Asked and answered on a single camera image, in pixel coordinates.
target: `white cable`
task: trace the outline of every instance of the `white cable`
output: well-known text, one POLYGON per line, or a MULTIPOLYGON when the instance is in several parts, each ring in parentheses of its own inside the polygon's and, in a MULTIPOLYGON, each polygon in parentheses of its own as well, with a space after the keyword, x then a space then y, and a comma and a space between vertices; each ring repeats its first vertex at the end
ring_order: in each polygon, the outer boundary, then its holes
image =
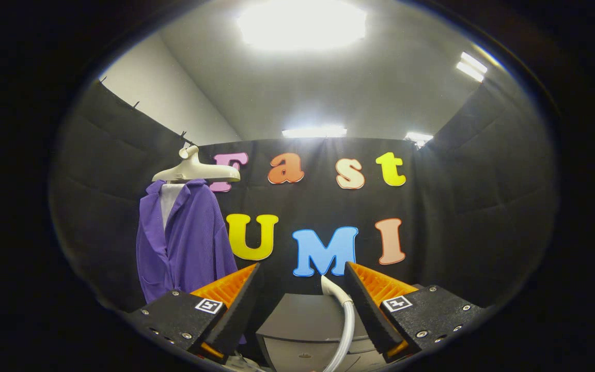
POLYGON ((321 276, 321 288, 323 289, 324 295, 336 297, 341 306, 343 306, 344 323, 341 341, 339 342, 335 356, 323 370, 323 372, 334 372, 343 361, 343 358, 346 357, 346 354, 350 349, 352 335, 355 332, 355 310, 352 305, 352 299, 350 299, 349 295, 347 295, 340 286, 336 285, 324 276, 321 276))

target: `black fabric backdrop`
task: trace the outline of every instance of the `black fabric backdrop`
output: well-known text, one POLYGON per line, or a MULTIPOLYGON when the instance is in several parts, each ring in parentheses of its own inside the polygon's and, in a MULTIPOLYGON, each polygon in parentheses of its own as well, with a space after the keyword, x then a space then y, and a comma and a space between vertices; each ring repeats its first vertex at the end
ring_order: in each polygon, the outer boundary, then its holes
POLYGON ((50 177, 50 209, 75 271, 109 308, 144 304, 135 241, 139 200, 184 144, 100 82, 63 124, 50 177))
MULTIPOLYGON (((359 229, 356 261, 407 283, 438 284, 480 306, 502 301, 538 263, 557 209, 555 159, 541 119, 492 82, 473 92, 432 141, 416 151, 394 139, 268 139, 200 146, 203 163, 246 152, 241 181, 216 193, 222 215, 243 213, 250 247, 260 243, 256 217, 274 214, 274 250, 263 265, 264 297, 248 325, 243 353, 261 360, 253 332, 284 292, 318 294, 319 275, 295 277, 293 231, 311 229, 324 244, 342 226, 359 229), (403 159, 406 184, 392 187, 375 159, 403 159), (275 156, 300 155, 304 179, 271 184, 275 156), (366 183, 341 189, 335 163, 355 158, 366 183), (406 259, 382 266, 374 224, 399 218, 406 259)), ((179 159, 182 139, 95 83, 64 125, 50 183, 50 205, 64 251, 105 306, 144 304, 135 263, 139 199, 150 179, 179 159)), ((238 259, 238 268, 253 261, 238 259)), ((328 274, 336 283, 342 277, 328 274)))

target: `ceiling light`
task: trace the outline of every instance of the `ceiling light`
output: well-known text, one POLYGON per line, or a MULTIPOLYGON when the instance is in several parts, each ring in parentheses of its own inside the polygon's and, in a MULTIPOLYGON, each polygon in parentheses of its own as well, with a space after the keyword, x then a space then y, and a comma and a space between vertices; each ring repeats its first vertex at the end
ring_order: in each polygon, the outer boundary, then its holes
POLYGON ((323 127, 309 127, 299 129, 282 130, 281 134, 287 138, 306 138, 306 137, 343 137, 347 129, 338 125, 326 125, 323 127))
POLYGON ((422 148, 423 145, 425 145, 428 141, 431 141, 433 139, 433 136, 431 136, 430 134, 408 132, 408 134, 405 135, 405 139, 415 142, 418 148, 422 148))
POLYGON ((481 62, 472 58, 472 56, 470 56, 469 54, 467 54, 465 52, 463 52, 463 54, 461 54, 461 61, 467 62, 468 64, 472 65, 473 68, 479 70, 479 72, 481 72, 481 73, 486 73, 486 71, 488 71, 488 68, 486 66, 482 65, 481 62))
POLYGON ((474 78, 474 80, 477 80, 479 83, 481 83, 483 81, 483 75, 481 75, 481 73, 479 73, 479 71, 474 70, 474 68, 464 62, 458 62, 458 65, 456 65, 456 68, 458 68, 458 70, 463 71, 464 73, 467 73, 467 75, 470 75, 474 78))
POLYGON ((260 49, 326 49, 364 38, 366 13, 336 0, 272 0, 247 9, 238 25, 260 49))

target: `clothes hanger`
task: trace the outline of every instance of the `clothes hanger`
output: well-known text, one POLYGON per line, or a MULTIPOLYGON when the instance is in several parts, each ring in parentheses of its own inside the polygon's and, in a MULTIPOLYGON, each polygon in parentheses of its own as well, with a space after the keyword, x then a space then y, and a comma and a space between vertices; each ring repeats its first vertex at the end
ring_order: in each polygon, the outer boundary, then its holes
POLYGON ((152 181, 161 179, 167 183, 185 183, 192 179, 208 179, 210 181, 240 181, 240 172, 229 165, 209 165, 199 162, 199 148, 190 146, 178 152, 183 159, 179 165, 166 169, 153 176, 152 181))

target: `black curtain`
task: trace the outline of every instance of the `black curtain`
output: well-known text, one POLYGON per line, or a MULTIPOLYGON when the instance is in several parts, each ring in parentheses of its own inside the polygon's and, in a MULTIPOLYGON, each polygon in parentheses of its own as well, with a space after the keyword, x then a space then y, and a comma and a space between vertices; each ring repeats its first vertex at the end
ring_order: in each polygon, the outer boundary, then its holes
POLYGON ((146 304, 135 257, 139 200, 183 144, 100 82, 61 128, 50 176, 55 229, 73 269, 106 307, 146 304))
POLYGON ((548 125, 505 87, 484 80, 414 158, 420 280, 479 306, 536 268, 558 207, 548 125))

